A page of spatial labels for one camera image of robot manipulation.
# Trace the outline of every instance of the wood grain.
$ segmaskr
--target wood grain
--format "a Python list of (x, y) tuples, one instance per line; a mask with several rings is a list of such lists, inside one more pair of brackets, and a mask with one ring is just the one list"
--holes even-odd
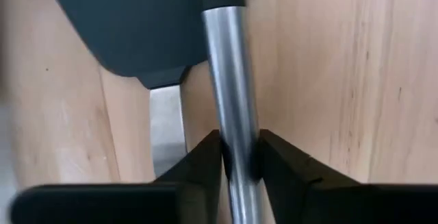
[[(19, 182), (151, 180), (148, 91), (54, 0), (3, 9)], [(438, 182), (438, 0), (248, 0), (246, 20), (261, 128), (362, 182)], [(183, 108), (193, 148), (218, 127), (206, 63)]]
[(19, 184), (118, 181), (97, 61), (55, 0), (4, 4)]

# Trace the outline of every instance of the chrome tube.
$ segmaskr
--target chrome tube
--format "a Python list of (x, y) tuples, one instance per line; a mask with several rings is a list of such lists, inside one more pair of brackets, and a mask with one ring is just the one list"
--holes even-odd
[(251, 63), (245, 47), (243, 7), (203, 12), (209, 63), (222, 139), (228, 145), (229, 196), (233, 223), (261, 223), (258, 182), (251, 175), (259, 135)]

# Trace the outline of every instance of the wooden wall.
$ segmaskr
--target wooden wall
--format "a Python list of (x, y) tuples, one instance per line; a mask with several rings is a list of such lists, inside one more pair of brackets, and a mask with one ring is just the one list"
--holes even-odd
[[(149, 92), (102, 69), (55, 0), (3, 0), (22, 187), (152, 180)], [(248, 0), (260, 127), (362, 182), (438, 182), (438, 0)], [(208, 65), (189, 143), (217, 128)]]

